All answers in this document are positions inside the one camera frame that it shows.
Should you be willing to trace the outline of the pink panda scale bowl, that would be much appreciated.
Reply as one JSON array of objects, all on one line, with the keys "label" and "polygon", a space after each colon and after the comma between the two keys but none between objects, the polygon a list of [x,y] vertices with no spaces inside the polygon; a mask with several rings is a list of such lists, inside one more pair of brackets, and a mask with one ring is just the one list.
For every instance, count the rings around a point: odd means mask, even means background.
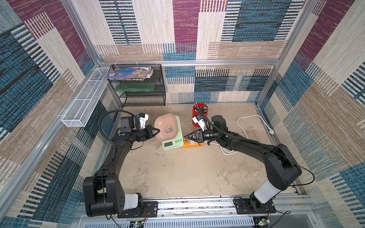
[{"label": "pink panda scale bowl", "polygon": [[155,120],[154,127],[160,130],[156,138],[161,142],[173,140],[178,135],[178,123],[176,116],[173,114],[158,117]]}]

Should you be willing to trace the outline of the orange power strip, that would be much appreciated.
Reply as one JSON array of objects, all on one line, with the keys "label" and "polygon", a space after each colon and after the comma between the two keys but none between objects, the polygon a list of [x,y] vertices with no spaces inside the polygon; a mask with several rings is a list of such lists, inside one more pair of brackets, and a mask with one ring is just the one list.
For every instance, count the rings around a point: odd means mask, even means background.
[{"label": "orange power strip", "polygon": [[183,149],[186,148],[195,148],[195,147],[203,147],[204,143],[197,143],[195,141],[189,140],[189,139],[184,139],[183,140]]}]

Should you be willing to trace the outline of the green electronic kitchen scale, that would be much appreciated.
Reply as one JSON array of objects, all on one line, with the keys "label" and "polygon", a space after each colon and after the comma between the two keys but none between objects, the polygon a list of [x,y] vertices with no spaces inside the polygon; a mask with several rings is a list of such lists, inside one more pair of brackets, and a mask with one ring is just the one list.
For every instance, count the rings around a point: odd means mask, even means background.
[{"label": "green electronic kitchen scale", "polygon": [[180,118],[179,118],[179,116],[175,116],[175,118],[176,118],[177,126],[173,126],[172,124],[168,124],[164,128],[165,132],[168,133],[168,134],[176,133],[175,138],[162,142],[164,150],[171,150],[171,149],[181,148],[183,146],[183,134],[182,134],[182,129],[181,129]]}]

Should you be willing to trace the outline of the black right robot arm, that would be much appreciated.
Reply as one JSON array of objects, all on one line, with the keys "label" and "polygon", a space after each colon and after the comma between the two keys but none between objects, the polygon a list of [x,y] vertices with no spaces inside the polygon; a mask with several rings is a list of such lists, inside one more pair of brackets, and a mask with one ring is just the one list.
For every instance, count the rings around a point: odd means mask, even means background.
[{"label": "black right robot arm", "polygon": [[229,131],[221,115],[209,119],[197,103],[193,111],[193,121],[200,125],[200,129],[186,135],[186,139],[198,144],[217,142],[231,154],[242,153],[264,164],[267,179],[250,195],[250,206],[254,211],[264,207],[288,187],[295,186],[293,182],[302,174],[304,167],[296,162],[287,146],[263,144]]}]

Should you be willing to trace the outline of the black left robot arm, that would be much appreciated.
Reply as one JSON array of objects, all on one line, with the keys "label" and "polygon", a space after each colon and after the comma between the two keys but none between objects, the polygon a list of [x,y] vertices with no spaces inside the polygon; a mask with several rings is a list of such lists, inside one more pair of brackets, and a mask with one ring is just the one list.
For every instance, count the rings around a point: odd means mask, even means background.
[{"label": "black left robot arm", "polygon": [[152,139],[160,131],[146,124],[147,114],[126,114],[126,117],[121,118],[121,126],[112,138],[99,127],[102,136],[111,143],[111,149],[96,173],[86,177],[83,182],[88,217],[117,215],[119,218],[140,218],[147,215],[142,195],[125,193],[119,174],[126,156],[133,149],[133,144]]}]

